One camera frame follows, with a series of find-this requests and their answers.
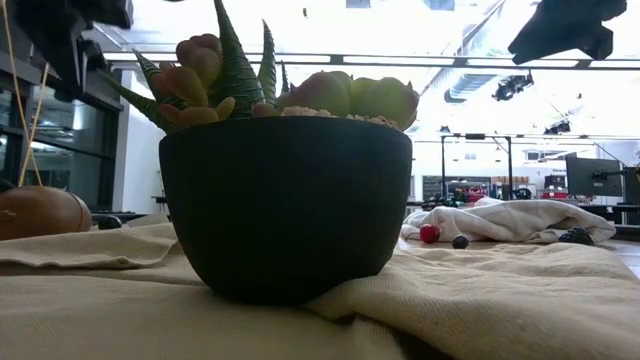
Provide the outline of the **white checked dish towel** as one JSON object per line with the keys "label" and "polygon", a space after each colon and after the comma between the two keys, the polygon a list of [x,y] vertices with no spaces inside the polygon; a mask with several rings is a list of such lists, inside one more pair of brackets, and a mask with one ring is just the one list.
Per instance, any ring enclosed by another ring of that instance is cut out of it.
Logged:
{"label": "white checked dish towel", "polygon": [[468,208],[436,207],[413,212],[403,221],[399,238],[418,241],[424,225],[437,227],[441,242],[462,235],[470,241],[550,244],[573,227],[585,229],[596,243],[616,234],[616,228],[601,216],[575,205],[543,199],[483,198]]}

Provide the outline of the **dark toy blackberry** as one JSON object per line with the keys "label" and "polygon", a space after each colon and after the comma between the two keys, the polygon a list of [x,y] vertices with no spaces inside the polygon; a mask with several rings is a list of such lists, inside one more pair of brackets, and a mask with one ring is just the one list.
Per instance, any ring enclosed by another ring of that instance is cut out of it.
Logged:
{"label": "dark toy blackberry", "polygon": [[581,244],[586,246],[594,245],[594,241],[592,240],[589,232],[582,227],[573,227],[567,230],[559,237],[559,241],[564,243]]}

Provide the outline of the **succulents in black pot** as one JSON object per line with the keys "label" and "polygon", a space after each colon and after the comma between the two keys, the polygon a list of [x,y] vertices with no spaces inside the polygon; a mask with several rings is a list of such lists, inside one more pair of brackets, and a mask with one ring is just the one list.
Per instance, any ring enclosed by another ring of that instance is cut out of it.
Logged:
{"label": "succulents in black pot", "polygon": [[171,223],[196,274],[244,303],[298,305],[378,274],[412,171],[413,86],[319,71],[279,89],[275,46],[253,67],[222,0],[219,31],[176,61],[138,64],[150,97],[119,94],[160,128]]}

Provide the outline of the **brown toy kiwi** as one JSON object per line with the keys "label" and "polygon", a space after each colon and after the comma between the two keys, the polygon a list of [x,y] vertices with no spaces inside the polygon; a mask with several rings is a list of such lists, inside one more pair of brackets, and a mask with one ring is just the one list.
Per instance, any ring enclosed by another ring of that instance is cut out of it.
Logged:
{"label": "brown toy kiwi", "polygon": [[0,193],[0,241],[86,232],[92,215],[73,193],[47,186],[22,186]]}

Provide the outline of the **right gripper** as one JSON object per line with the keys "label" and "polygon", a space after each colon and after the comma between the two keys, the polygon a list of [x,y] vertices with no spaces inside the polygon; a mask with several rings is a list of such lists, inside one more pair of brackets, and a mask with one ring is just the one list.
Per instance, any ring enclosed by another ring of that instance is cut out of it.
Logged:
{"label": "right gripper", "polygon": [[536,24],[525,24],[508,51],[515,64],[540,59],[548,53],[581,51],[591,27],[603,25],[626,10],[627,0],[543,0],[534,13]]}

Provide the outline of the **black computer monitor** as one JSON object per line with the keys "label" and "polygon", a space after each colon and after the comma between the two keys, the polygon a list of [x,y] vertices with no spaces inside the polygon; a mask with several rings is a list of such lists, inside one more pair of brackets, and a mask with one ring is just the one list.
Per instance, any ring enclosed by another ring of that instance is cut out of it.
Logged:
{"label": "black computer monitor", "polygon": [[616,160],[567,157],[565,162],[571,195],[622,196],[621,167]]}
{"label": "black computer monitor", "polygon": [[640,205],[640,167],[625,167],[623,178],[625,202]]}

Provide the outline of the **grey overhead rig beam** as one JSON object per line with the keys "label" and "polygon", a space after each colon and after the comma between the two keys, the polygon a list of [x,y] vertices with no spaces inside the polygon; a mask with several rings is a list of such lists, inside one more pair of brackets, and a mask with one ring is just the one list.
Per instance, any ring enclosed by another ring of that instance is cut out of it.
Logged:
{"label": "grey overhead rig beam", "polygon": [[551,58],[533,60],[516,65],[511,59],[500,57],[277,53],[276,61],[292,65],[640,71],[640,59],[597,61],[591,59]]}

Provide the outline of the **black background rig frame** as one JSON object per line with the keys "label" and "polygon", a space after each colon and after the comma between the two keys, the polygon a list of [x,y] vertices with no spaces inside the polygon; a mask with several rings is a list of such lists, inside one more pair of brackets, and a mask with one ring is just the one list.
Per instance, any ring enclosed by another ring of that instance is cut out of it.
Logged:
{"label": "black background rig frame", "polygon": [[441,150],[441,181],[440,181],[440,198],[446,199],[448,197],[448,190],[446,185],[446,155],[445,155],[445,140],[447,138],[464,138],[465,140],[485,140],[491,139],[497,145],[500,143],[497,141],[499,138],[504,139],[507,142],[507,147],[503,150],[507,153],[508,164],[508,194],[507,200],[513,200],[513,160],[512,160],[512,136],[500,135],[500,134],[484,134],[484,133],[443,133],[440,135],[440,150]]}

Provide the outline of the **black ceiling fixture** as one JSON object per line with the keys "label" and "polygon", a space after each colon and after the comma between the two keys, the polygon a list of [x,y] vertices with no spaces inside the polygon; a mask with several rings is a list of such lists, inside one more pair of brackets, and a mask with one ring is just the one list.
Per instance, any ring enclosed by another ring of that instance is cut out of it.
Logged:
{"label": "black ceiling fixture", "polygon": [[498,83],[496,91],[492,94],[492,98],[496,101],[509,101],[516,94],[524,91],[534,84],[531,73],[527,75],[510,75],[502,79]]}

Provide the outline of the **tan cloth napkin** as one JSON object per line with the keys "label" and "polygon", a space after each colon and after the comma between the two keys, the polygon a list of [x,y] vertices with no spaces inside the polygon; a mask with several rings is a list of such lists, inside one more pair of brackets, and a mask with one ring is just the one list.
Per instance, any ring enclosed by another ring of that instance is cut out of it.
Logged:
{"label": "tan cloth napkin", "polygon": [[168,224],[0,242],[0,360],[640,360],[640,278],[578,245],[401,248],[300,307],[215,296]]}

